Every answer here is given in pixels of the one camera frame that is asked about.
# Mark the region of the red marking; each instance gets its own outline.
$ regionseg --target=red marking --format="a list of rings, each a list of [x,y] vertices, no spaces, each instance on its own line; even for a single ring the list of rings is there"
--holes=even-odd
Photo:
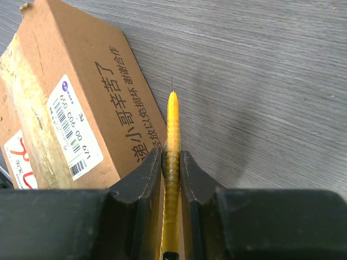
[[[24,143],[23,143],[23,138],[21,138],[20,139],[20,142],[21,142],[21,145],[22,145],[22,147],[23,147],[23,152],[16,152],[16,151],[10,151],[12,154],[15,154],[15,155],[21,155],[21,156],[23,156],[23,160],[24,161],[29,161],[29,157],[25,157],[25,155],[26,154],[28,154],[27,153],[27,150],[26,150],[26,148],[25,148],[25,146],[24,146]]]
[[[23,175],[23,181],[25,183],[25,185],[27,185],[27,187],[31,190],[33,190],[33,188],[30,186],[30,184],[27,182],[27,180],[25,179],[28,176],[34,175],[33,172],[28,172],[26,174]]]

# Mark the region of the barcode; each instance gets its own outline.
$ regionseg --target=barcode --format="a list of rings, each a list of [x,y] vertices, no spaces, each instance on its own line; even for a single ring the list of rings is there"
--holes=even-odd
[[[63,128],[66,140],[70,140],[71,137],[73,137],[73,132],[72,132],[71,126],[69,124],[69,121],[66,118],[66,114],[64,113],[64,110],[63,110],[59,101],[55,105],[54,109],[55,109],[55,112],[58,116],[60,125]],[[78,152],[81,149],[79,143],[77,142],[77,139],[73,139],[70,142],[70,146],[71,146],[72,150],[74,151],[74,153]]]
[[[76,163],[74,166],[72,166],[70,168],[70,170],[71,170],[72,175],[75,176],[76,174],[81,172],[86,167],[87,167],[86,162],[84,160],[81,160],[78,163]]]

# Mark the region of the yellow rod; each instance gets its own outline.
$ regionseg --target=yellow rod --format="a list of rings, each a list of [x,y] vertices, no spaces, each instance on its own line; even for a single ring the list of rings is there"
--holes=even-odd
[[[181,134],[177,94],[172,91],[168,100],[167,139],[164,147],[164,212],[160,255],[179,252],[179,157]]]

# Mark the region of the purple logo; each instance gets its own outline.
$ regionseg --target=purple logo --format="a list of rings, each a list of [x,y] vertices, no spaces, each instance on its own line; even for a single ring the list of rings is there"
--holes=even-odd
[[[64,91],[67,91],[67,82],[66,81],[63,81],[63,83],[62,83],[62,87],[63,87],[63,90]]]

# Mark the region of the gray table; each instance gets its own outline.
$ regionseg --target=gray table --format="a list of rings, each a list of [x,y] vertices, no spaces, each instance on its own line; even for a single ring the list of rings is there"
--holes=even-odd
[[[165,116],[174,76],[182,146],[229,187],[347,198],[347,2],[68,0],[122,29]],[[21,20],[2,0],[0,52]]]

